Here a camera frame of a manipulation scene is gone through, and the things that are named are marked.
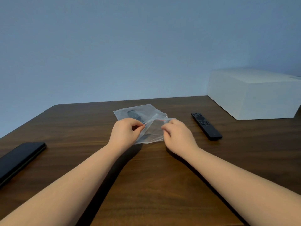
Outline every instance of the forearm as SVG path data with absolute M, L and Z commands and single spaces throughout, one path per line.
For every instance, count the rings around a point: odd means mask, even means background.
M 202 149 L 184 159 L 252 226 L 301 225 L 301 196 Z
M 119 149 L 103 147 L 10 213 L 0 225 L 75 225 L 120 154 Z

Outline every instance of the black remote control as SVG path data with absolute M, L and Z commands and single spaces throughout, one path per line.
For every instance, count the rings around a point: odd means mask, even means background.
M 215 127 L 213 127 L 213 125 L 210 124 L 209 121 L 205 117 L 203 117 L 201 113 L 192 113 L 191 115 L 209 140 L 218 140 L 223 138 L 219 131 L 216 130 Z

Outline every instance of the left hand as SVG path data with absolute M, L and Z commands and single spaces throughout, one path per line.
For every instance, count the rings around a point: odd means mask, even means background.
M 133 118 L 117 121 L 112 129 L 108 145 L 124 152 L 136 142 L 144 128 L 145 125 Z

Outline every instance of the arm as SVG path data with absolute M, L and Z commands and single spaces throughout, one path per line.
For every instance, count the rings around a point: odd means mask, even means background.
M 200 149 L 178 120 L 162 128 L 166 146 L 193 166 L 250 225 L 301 225 L 299 194 Z
M 145 126 L 132 118 L 117 121 L 109 143 L 0 221 L 8 225 L 75 225 L 113 163 Z

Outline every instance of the wood grain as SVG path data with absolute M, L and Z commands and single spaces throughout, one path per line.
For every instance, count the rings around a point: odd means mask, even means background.
M 300 111 L 293 119 L 237 121 L 208 96 L 64 104 L 0 139 L 0 156 L 23 142 L 48 146 L 0 190 L 0 218 L 102 148 L 116 121 L 114 110 L 148 103 L 183 121 L 206 151 L 301 194 Z M 192 112 L 201 112 L 223 139 L 209 141 Z M 164 142 L 129 149 L 78 225 L 243 225 L 200 178 Z

